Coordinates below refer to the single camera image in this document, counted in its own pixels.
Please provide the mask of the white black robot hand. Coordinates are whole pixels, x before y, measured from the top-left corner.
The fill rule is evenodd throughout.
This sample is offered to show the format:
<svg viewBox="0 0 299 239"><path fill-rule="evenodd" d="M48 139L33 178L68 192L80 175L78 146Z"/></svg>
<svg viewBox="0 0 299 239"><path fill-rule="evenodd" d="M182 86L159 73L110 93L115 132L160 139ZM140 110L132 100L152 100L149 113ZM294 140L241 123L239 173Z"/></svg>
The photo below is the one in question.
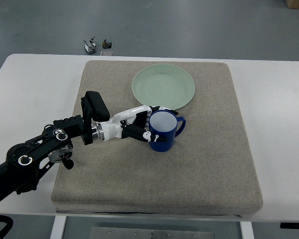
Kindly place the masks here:
<svg viewBox="0 0 299 239"><path fill-rule="evenodd" d="M165 136L162 137L158 133L149 131L150 116L159 110L178 114L177 111L162 106L139 106L117 113L108 121L94 122L92 124L92 138L107 141L112 138L131 137L142 142L166 142Z"/></svg>

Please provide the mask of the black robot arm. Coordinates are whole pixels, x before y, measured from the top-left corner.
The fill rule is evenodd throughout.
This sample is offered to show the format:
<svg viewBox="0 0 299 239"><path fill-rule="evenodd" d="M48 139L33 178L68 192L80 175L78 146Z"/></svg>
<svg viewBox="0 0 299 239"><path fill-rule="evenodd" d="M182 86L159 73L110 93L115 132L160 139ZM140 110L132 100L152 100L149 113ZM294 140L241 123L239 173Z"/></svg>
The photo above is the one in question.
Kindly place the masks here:
<svg viewBox="0 0 299 239"><path fill-rule="evenodd" d="M0 201L13 192L36 190L39 180L55 163L67 169L71 158L72 138L81 137L85 145L93 143L96 130L92 121L107 121L109 111L98 92L87 91L81 98L82 115L55 120L41 135L12 146L0 164Z"/></svg>

